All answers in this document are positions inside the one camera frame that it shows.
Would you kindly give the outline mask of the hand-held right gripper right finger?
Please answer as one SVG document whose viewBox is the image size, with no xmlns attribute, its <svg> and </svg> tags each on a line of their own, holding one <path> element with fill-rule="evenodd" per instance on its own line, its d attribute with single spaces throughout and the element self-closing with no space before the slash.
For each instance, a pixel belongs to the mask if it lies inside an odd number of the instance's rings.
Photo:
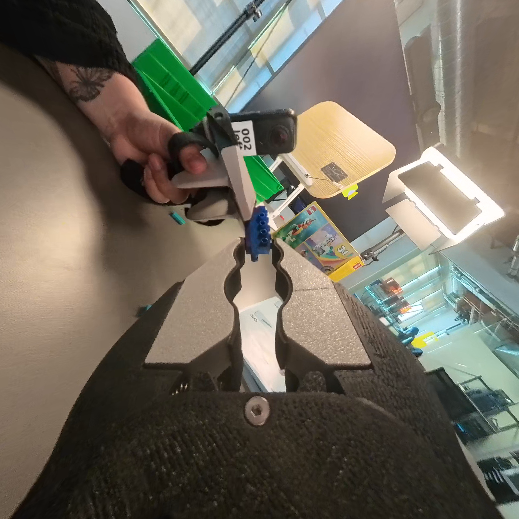
<svg viewBox="0 0 519 519">
<path fill-rule="evenodd" d="M 276 270 L 275 352 L 286 392 L 296 392 L 309 373 L 324 390 L 342 392 L 336 373 L 366 371 L 372 362 L 335 283 L 284 241 L 271 249 Z"/>
</svg>

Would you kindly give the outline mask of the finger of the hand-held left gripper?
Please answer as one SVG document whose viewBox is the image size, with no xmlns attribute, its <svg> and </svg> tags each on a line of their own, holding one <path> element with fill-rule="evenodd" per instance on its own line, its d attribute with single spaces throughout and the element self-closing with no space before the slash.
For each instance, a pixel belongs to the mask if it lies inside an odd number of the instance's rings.
<svg viewBox="0 0 519 519">
<path fill-rule="evenodd" d="M 238 151 L 237 146 L 223 148 L 221 156 L 238 213 L 244 223 L 248 222 L 251 220 L 256 206 L 256 192 L 244 158 Z"/>
</svg>

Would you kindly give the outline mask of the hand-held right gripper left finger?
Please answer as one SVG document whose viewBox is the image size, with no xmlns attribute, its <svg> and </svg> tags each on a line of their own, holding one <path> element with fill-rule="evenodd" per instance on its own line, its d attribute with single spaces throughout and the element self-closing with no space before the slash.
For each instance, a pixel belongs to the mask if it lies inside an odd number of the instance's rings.
<svg viewBox="0 0 519 519">
<path fill-rule="evenodd" d="M 224 391 L 239 391 L 243 353 L 239 312 L 245 240 L 237 238 L 181 284 L 144 361 L 188 378 L 208 373 Z"/>
</svg>

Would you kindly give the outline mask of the blue lego assembly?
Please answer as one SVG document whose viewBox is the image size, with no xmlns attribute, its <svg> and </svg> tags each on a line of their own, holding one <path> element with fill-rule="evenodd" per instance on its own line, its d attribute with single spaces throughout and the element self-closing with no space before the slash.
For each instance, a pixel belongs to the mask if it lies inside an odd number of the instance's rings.
<svg viewBox="0 0 519 519">
<path fill-rule="evenodd" d="M 253 263 L 262 255 L 269 255 L 271 234 L 268 211 L 264 205 L 254 208 L 251 219 L 245 224 L 245 252 Z"/>
</svg>

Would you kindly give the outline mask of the green plastic bin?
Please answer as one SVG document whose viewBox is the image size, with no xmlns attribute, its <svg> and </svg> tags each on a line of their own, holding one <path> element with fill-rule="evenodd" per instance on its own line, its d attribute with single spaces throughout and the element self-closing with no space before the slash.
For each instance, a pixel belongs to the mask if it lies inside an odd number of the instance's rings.
<svg viewBox="0 0 519 519">
<path fill-rule="evenodd" d="M 200 122 L 217 102 L 160 39 L 132 62 L 138 84 L 151 111 L 183 131 Z"/>
</svg>

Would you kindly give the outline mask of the person's left forearm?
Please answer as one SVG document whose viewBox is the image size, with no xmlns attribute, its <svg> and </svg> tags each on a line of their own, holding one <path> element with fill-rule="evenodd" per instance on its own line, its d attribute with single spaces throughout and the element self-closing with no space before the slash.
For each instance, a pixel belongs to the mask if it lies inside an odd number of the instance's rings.
<svg viewBox="0 0 519 519">
<path fill-rule="evenodd" d="M 148 110 L 97 1 L 1 1 L 1 43 L 41 65 L 106 137 Z"/>
</svg>

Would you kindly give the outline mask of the yellow lego set box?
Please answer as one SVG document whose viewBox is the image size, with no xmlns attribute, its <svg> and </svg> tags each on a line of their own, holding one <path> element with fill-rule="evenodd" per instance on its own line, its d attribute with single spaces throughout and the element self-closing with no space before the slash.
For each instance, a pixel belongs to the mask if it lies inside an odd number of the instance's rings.
<svg viewBox="0 0 519 519">
<path fill-rule="evenodd" d="M 274 236 L 334 282 L 341 281 L 365 265 L 360 254 L 317 202 L 312 202 L 296 214 Z"/>
</svg>

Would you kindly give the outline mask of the person's left hand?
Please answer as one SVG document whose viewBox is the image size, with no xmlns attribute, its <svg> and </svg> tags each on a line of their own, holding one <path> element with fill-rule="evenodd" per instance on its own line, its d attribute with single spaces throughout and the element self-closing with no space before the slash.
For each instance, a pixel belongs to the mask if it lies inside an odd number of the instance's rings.
<svg viewBox="0 0 519 519">
<path fill-rule="evenodd" d="M 153 113 L 146 101 L 124 101 L 111 119 L 110 147 L 120 163 L 131 159 L 143 167 L 139 185 L 159 204 L 182 204 L 189 191 L 175 187 L 168 178 L 167 164 L 172 161 L 168 144 L 181 130 L 171 121 Z"/>
</svg>

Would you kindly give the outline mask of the open instruction booklet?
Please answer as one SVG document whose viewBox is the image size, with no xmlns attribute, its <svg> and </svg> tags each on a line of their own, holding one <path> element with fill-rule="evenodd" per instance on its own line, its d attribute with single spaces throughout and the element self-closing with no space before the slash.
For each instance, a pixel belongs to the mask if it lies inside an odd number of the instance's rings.
<svg viewBox="0 0 519 519">
<path fill-rule="evenodd" d="M 239 311 L 245 372 L 261 392 L 285 392 L 284 371 L 276 358 L 275 338 L 282 301 L 271 297 Z"/>
</svg>

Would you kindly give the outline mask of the wooden chair seat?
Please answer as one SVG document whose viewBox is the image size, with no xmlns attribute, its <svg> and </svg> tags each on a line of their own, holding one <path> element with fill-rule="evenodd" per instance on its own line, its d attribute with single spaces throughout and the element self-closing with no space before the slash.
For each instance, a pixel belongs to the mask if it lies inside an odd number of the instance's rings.
<svg viewBox="0 0 519 519">
<path fill-rule="evenodd" d="M 312 200 L 343 197 L 350 185 L 367 180 L 393 163 L 396 149 L 389 141 L 339 104 L 321 102 L 298 116 L 297 145 L 280 154 L 271 172 L 285 165 L 296 178 L 294 191 L 269 213 L 274 230 L 284 224 L 281 215 L 303 191 Z"/>
</svg>

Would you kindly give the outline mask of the black light stand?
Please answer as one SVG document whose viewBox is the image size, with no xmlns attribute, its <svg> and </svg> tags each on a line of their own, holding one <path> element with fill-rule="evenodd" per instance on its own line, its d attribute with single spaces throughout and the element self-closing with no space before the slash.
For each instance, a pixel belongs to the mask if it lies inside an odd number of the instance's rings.
<svg viewBox="0 0 519 519">
<path fill-rule="evenodd" d="M 405 235 L 405 231 L 402 230 L 399 226 L 396 226 L 393 229 L 393 232 L 389 236 L 385 237 L 384 239 L 382 239 L 382 241 L 374 244 L 370 248 L 364 250 L 360 254 L 360 258 L 362 259 L 362 261 L 365 265 L 369 265 L 371 263 L 378 262 L 380 255 L 385 250 L 387 250 L 388 247 L 392 243 L 396 242 L 404 235 Z"/>
</svg>

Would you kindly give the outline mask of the studio light panel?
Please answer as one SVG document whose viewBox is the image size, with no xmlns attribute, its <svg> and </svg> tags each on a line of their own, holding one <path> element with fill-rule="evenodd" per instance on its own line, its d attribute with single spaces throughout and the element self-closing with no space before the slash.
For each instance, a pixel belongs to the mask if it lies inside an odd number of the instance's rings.
<svg viewBox="0 0 519 519">
<path fill-rule="evenodd" d="M 419 250 L 449 249 L 505 216 L 463 166 L 437 143 L 389 174 L 382 204 Z"/>
</svg>

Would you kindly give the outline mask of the silver ventilation duct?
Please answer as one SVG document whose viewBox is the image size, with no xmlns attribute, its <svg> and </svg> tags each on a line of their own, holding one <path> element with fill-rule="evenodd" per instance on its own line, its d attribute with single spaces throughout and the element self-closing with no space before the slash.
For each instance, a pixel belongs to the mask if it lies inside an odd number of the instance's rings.
<svg viewBox="0 0 519 519">
<path fill-rule="evenodd" d="M 458 155 L 469 147 L 475 77 L 472 1 L 435 1 L 431 23 L 440 140 Z"/>
</svg>

